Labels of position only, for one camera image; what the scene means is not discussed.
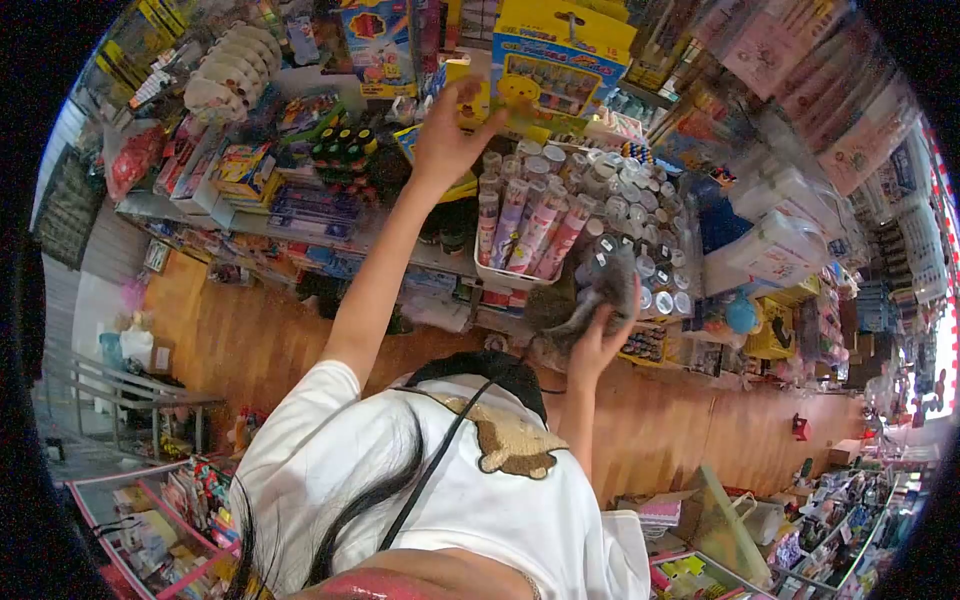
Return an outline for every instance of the red stool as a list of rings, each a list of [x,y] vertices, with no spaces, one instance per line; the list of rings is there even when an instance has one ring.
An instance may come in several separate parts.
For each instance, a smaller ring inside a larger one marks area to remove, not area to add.
[[[800,418],[800,413],[793,416],[793,437],[797,442],[806,442],[810,439],[810,423]]]

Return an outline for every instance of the white plastic basket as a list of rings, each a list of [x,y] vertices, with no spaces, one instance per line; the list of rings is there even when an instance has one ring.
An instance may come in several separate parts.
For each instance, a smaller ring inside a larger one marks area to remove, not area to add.
[[[560,269],[557,270],[556,276],[553,279],[540,279],[539,277],[534,277],[532,275],[525,275],[523,273],[513,273],[512,271],[504,271],[503,269],[494,269],[493,267],[485,267],[480,264],[480,236],[474,236],[473,238],[473,264],[476,265],[477,275],[483,279],[484,285],[498,285],[500,287],[509,287],[515,290],[532,290],[538,285],[553,285],[560,279],[561,273],[564,271],[564,266],[561,264]]]

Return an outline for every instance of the paper sign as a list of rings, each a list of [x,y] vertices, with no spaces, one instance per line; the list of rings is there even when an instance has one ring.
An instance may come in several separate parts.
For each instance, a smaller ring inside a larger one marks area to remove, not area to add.
[[[170,349],[169,348],[156,349],[155,368],[157,371],[167,371],[168,369],[170,369]]]
[[[843,538],[844,543],[850,543],[853,533],[850,531],[850,524],[844,523],[840,525],[840,537]]]

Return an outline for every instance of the gray plush toy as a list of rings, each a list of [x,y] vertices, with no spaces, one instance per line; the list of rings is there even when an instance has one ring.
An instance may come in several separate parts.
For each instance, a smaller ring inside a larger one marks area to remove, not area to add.
[[[586,298],[577,305],[565,323],[544,329],[536,338],[544,344],[541,352],[569,358],[573,345],[590,327],[593,313],[603,303],[613,306],[604,335],[613,335],[634,315],[636,294],[636,266],[634,255],[628,250],[607,256],[607,266],[587,290]]]

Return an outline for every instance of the white t-shirt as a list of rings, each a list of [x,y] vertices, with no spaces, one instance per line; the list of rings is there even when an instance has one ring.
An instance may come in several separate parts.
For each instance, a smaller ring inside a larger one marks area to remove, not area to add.
[[[427,392],[471,398],[486,381],[456,375],[427,381]],[[301,588],[320,539],[345,503],[399,467],[413,450],[413,415],[435,455],[455,415],[438,401],[387,390],[358,401],[353,372],[340,362],[317,364],[264,423],[237,470],[256,521],[257,546],[269,561],[279,532],[276,594]],[[515,412],[539,429],[540,418],[496,385],[480,403]],[[478,467],[476,424],[464,420],[392,548],[463,548],[528,574],[543,598],[637,598],[650,594],[646,548],[636,514],[601,516],[593,490],[567,450],[535,480]],[[243,506],[238,486],[231,506]],[[403,505],[392,498],[356,518],[339,537],[334,572],[370,557]]]

